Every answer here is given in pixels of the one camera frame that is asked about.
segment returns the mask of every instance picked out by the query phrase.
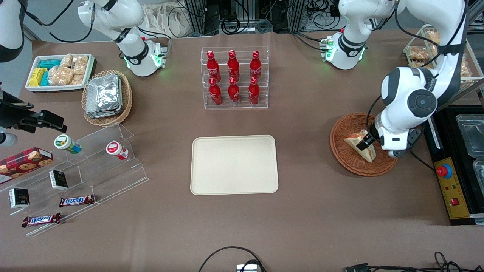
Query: table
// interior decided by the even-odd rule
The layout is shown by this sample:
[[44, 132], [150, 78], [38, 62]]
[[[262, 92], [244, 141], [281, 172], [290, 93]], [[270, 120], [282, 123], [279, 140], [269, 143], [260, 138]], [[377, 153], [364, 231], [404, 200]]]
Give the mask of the table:
[[[327, 33], [316, 33], [325, 37]], [[33, 55], [91, 53], [96, 72], [123, 72], [133, 109], [123, 123], [135, 134], [133, 150], [150, 181], [35, 238], [1, 209], [2, 271], [197, 271], [214, 250], [253, 250], [269, 271], [341, 271], [342, 267], [433, 264], [434, 251], [465, 268], [482, 263], [484, 227], [451, 227], [435, 174], [410, 155], [388, 174], [353, 175], [331, 153], [334, 122], [366, 112], [382, 79], [396, 66], [409, 37], [398, 30], [372, 34], [363, 60], [341, 71], [288, 34], [217, 35], [176, 39], [166, 68], [136, 77], [113, 42], [34, 42]], [[268, 45], [271, 100], [266, 110], [205, 110], [200, 85], [202, 46]], [[68, 134], [100, 129], [83, 119], [81, 93], [21, 98], [65, 117]], [[375, 107], [375, 114], [383, 103]], [[58, 133], [18, 132], [2, 157], [31, 146], [53, 149]], [[194, 196], [189, 189], [192, 141], [201, 136], [274, 136], [279, 189], [274, 194]], [[424, 141], [415, 152], [427, 162]], [[205, 271], [234, 271], [242, 251], [214, 256]]]

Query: red bottle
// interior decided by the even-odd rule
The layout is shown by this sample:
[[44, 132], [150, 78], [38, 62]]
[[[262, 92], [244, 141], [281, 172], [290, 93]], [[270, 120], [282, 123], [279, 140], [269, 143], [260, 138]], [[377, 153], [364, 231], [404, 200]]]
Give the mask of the red bottle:
[[235, 58], [235, 51], [230, 50], [228, 52], [228, 76], [233, 77], [235, 82], [239, 82], [240, 78], [240, 69], [239, 69], [239, 61]]
[[228, 79], [229, 86], [228, 86], [228, 96], [230, 97], [230, 103], [232, 105], [238, 105], [241, 102], [241, 97], [239, 94], [239, 86], [237, 86], [237, 82], [235, 78], [231, 77]]
[[215, 78], [211, 77], [209, 79], [209, 83], [210, 83], [209, 92], [210, 92], [210, 97], [212, 98], [212, 101], [215, 103], [215, 105], [221, 105], [224, 102], [224, 99], [222, 98], [220, 87], [215, 82]]
[[207, 70], [209, 70], [209, 76], [215, 78], [217, 83], [222, 80], [222, 76], [220, 76], [220, 69], [218, 68], [218, 62], [213, 56], [212, 51], [207, 52]]
[[257, 85], [257, 78], [253, 76], [250, 79], [249, 85], [249, 101], [251, 105], [257, 105], [259, 103], [259, 85]]
[[252, 52], [252, 61], [250, 62], [250, 77], [260, 78], [262, 63], [259, 60], [259, 51]]

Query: brown wicker basket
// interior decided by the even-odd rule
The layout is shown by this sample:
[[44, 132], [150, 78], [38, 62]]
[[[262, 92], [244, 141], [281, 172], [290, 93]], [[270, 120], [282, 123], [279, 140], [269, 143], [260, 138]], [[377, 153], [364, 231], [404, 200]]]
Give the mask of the brown wicker basket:
[[[375, 116], [370, 115], [369, 122], [373, 120]], [[365, 122], [366, 113], [351, 113], [341, 117], [331, 129], [331, 150], [341, 165], [349, 171], [366, 177], [380, 176], [390, 171], [397, 159], [388, 156], [388, 152], [381, 149], [379, 143], [374, 142], [377, 157], [369, 163], [344, 140], [346, 136], [366, 129]]]
[[[110, 73], [117, 74], [121, 78], [122, 104], [124, 110], [120, 115], [107, 116], [97, 119], [90, 118], [87, 116], [87, 114], [84, 114], [84, 118], [93, 125], [107, 127], [114, 123], [121, 123], [126, 119], [126, 117], [128, 117], [129, 112], [131, 111], [131, 106], [133, 105], [133, 93], [131, 92], [131, 86], [129, 85], [128, 79], [126, 79], [126, 76], [124, 76], [121, 72], [113, 70], [102, 71], [98, 74], [95, 74], [92, 78], [105, 76]], [[84, 90], [82, 91], [81, 105], [84, 111], [86, 111], [87, 87], [87, 85], [84, 86]]]

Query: aluminum foil packet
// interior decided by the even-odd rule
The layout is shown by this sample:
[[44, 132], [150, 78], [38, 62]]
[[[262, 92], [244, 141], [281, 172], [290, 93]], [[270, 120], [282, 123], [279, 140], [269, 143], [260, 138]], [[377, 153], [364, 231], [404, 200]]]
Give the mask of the aluminum foil packet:
[[95, 77], [88, 83], [86, 114], [91, 118], [118, 115], [122, 112], [121, 78], [116, 74]]

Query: yellow control panel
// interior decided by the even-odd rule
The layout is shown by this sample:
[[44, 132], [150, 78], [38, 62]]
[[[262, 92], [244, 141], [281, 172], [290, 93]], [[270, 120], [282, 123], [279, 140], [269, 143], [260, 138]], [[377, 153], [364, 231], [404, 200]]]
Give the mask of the yellow control panel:
[[450, 157], [445, 158], [434, 163], [434, 165], [450, 219], [469, 218], [467, 203], [464, 199], [459, 179], [455, 174], [452, 159]]

